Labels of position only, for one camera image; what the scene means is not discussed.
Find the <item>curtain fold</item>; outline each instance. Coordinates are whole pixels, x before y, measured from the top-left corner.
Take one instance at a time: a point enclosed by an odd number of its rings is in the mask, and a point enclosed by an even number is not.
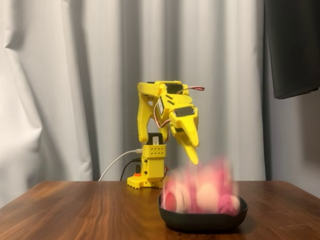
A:
[[[235,179],[264,180],[263,40],[258,0],[4,1],[0,206],[41,181],[97,180],[140,148],[141,81],[204,86],[190,92],[200,161],[227,155]],[[119,180],[134,157],[104,180]],[[189,163],[172,137],[166,163]]]

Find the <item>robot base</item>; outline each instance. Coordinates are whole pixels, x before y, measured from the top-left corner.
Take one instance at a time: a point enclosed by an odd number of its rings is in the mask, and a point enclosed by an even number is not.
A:
[[[147,179],[146,176],[131,176],[126,180],[126,184],[134,189],[140,188],[158,188],[162,189],[163,181],[161,178],[155,178],[153,180]]]

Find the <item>black bowl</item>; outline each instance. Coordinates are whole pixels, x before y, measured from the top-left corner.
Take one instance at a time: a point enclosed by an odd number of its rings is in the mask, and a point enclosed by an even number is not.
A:
[[[180,231],[227,231],[238,227],[246,218],[248,206],[239,196],[240,212],[236,216],[227,214],[177,213],[161,207],[161,195],[158,198],[160,215],[166,225]]]

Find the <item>screen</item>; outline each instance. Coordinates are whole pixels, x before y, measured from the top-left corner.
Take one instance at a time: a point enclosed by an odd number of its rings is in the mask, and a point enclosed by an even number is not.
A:
[[[286,99],[320,87],[320,0],[265,0],[273,95]]]

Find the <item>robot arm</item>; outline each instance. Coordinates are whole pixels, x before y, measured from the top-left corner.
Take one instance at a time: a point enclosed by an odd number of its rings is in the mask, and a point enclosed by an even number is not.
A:
[[[189,159],[197,165],[198,109],[192,104],[188,86],[180,81],[156,81],[140,82],[137,88],[139,141],[141,143],[148,141],[148,123],[150,119],[154,119],[164,141],[169,137],[170,128]]]

